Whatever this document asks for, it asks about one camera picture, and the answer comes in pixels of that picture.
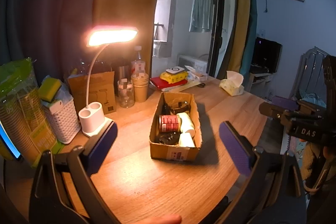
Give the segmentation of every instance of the lamp light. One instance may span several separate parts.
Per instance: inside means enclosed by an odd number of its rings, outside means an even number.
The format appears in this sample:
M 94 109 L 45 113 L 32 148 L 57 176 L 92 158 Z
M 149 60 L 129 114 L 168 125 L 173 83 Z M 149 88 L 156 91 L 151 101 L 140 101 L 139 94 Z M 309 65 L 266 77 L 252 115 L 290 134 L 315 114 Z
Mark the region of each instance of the lamp light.
M 88 38 L 88 47 L 101 46 L 94 56 L 87 76 L 86 82 L 86 105 L 78 113 L 83 133 L 88 136 L 97 135 L 112 120 L 105 117 L 102 105 L 99 102 L 89 104 L 90 76 L 93 65 L 101 52 L 110 44 L 117 42 L 128 42 L 134 39 L 138 30 L 134 27 L 125 26 L 96 26 L 92 29 Z

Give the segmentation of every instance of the finger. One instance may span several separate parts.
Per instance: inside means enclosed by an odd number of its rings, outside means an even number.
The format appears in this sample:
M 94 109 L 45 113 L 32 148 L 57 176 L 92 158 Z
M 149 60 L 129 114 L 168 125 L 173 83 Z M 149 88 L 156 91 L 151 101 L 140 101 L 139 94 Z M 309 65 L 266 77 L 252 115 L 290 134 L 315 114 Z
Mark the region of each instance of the finger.
M 134 224 L 180 224 L 182 218 L 180 215 L 165 215 L 162 217 L 150 217 L 140 220 Z

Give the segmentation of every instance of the plastic bottle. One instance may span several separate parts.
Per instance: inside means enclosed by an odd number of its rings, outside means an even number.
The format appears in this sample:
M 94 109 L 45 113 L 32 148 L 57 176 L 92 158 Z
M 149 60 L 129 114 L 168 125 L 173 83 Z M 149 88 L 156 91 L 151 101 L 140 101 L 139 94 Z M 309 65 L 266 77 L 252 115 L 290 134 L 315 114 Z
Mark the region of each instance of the plastic bottle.
M 134 50 L 136 51 L 135 60 L 132 61 L 132 74 L 145 72 L 146 62 L 141 58 L 141 46 L 135 46 Z

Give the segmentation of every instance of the plastic wrap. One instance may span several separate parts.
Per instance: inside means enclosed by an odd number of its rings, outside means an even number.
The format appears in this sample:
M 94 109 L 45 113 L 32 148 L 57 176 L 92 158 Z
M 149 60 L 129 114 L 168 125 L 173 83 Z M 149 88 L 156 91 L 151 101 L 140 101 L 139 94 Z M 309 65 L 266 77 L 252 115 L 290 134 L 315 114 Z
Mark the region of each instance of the plastic wrap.
M 44 150 L 62 148 L 42 110 L 30 58 L 0 66 L 0 121 L 31 166 L 37 166 Z

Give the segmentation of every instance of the book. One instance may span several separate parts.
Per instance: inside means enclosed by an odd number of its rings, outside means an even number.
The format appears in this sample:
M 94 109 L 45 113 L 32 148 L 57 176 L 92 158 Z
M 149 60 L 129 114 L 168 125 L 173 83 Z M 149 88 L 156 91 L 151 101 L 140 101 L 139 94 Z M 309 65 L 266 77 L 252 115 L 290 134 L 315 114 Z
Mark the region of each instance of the book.
M 150 82 L 152 83 L 152 85 L 154 85 L 155 87 L 157 87 L 161 91 L 169 91 L 173 88 L 176 88 L 178 86 L 185 85 L 186 83 L 188 83 L 188 81 L 186 79 L 184 79 L 184 80 L 182 80 L 180 82 L 176 82 L 174 84 L 168 84 L 167 81 L 162 80 L 160 77 L 151 78 Z

